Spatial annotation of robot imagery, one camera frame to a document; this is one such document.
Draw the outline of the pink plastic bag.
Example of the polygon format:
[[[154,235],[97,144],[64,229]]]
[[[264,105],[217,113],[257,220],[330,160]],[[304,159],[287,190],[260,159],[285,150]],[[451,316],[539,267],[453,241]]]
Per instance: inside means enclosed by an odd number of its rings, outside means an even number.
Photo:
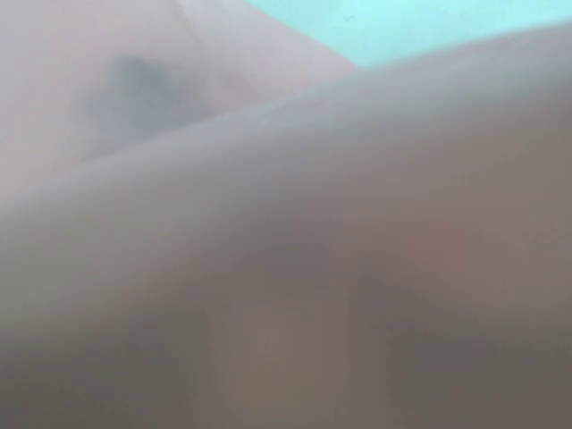
[[[205,117],[96,156],[120,56]],[[1,425],[570,427],[570,23],[360,69],[243,1],[2,2]]]

